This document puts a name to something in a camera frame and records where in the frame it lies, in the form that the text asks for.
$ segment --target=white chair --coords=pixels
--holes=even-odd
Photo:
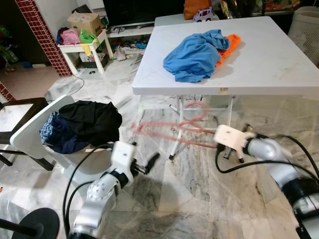
[[[51,112],[58,112],[61,107],[73,102],[71,96],[59,97],[31,118],[10,138],[11,145],[31,157],[44,158],[49,162],[53,160],[58,162],[62,166],[62,173],[68,178],[70,178],[75,166],[87,153],[84,150],[73,154],[56,153],[42,144],[39,130],[48,120]],[[92,153],[78,168],[72,182],[79,185],[83,182],[96,180],[110,166],[110,154],[107,150]]]

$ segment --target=yellow cloth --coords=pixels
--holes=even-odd
[[[81,44],[81,46],[82,46],[82,48],[83,48],[83,50],[84,50],[84,52],[85,52],[85,54],[86,54],[87,56],[92,55],[92,52],[91,52],[91,49],[90,49],[88,43],[86,43],[86,44]]]

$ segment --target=chair backrest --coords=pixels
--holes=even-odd
[[[48,151],[41,142],[39,130],[48,120],[51,112],[58,112],[65,105],[74,103],[71,96],[61,96],[42,109],[10,138],[10,144],[34,158],[44,158]]]

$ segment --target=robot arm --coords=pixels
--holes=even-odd
[[[258,138],[226,125],[218,127],[214,140],[235,149],[241,156],[248,154],[258,161],[290,162],[292,155],[271,138]],[[269,174],[288,199],[300,227],[301,239],[319,239],[319,184],[301,169],[287,164],[265,164]]]
[[[131,185],[139,172],[148,174],[160,156],[155,154],[147,166],[142,167],[136,164],[134,154],[134,144],[115,142],[111,166],[89,186],[86,201],[74,221],[69,239],[102,238],[108,214],[116,206],[119,191]]]

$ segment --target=plastic container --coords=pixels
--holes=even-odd
[[[288,36],[319,66],[319,8],[304,6],[297,9]]]

